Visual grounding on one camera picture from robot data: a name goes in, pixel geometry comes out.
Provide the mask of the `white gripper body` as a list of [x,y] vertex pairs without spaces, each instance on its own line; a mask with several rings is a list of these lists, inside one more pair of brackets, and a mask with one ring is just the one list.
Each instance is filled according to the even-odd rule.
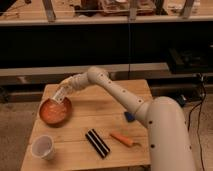
[[67,77],[66,79],[62,80],[59,85],[58,89],[65,89],[67,92],[73,92],[78,91],[81,89],[80,83],[79,83],[80,75],[74,75]]

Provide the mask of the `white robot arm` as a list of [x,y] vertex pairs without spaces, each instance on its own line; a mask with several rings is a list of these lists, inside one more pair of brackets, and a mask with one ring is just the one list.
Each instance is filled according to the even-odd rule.
[[147,128],[151,171],[196,171],[184,112],[175,100],[166,96],[143,100],[99,67],[64,79],[59,89],[65,96],[90,85],[102,87]]

